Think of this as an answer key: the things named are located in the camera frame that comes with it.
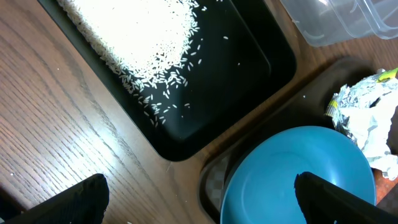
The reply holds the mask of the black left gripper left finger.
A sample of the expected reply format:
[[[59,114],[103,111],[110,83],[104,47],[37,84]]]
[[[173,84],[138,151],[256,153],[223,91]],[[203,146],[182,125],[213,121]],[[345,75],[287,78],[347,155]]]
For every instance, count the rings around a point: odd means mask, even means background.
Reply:
[[[5,224],[101,224],[109,204],[103,174],[91,177],[25,211],[4,209]]]

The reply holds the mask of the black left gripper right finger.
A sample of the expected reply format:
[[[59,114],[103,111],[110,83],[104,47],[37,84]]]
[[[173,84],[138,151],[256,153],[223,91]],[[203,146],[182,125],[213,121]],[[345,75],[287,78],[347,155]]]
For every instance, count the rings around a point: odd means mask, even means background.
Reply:
[[[295,178],[295,196],[308,224],[396,224],[397,217],[333,185],[303,172]]]

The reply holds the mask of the dark blue plate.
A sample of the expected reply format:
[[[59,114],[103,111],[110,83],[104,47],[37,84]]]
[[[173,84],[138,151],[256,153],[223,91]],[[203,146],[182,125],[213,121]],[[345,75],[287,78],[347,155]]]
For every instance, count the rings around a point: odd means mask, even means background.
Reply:
[[[294,190],[303,172],[376,204],[373,172],[361,150],[335,130],[302,126],[270,137],[240,163],[225,192],[221,222],[305,223]]]

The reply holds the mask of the pile of white rice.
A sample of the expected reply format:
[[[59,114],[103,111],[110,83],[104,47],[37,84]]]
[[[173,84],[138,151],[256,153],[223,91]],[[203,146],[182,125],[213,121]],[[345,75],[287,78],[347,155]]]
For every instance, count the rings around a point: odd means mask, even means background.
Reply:
[[[153,126],[178,106],[173,91],[188,85],[203,45],[199,20],[207,5],[194,0],[57,0],[79,33],[120,79]]]

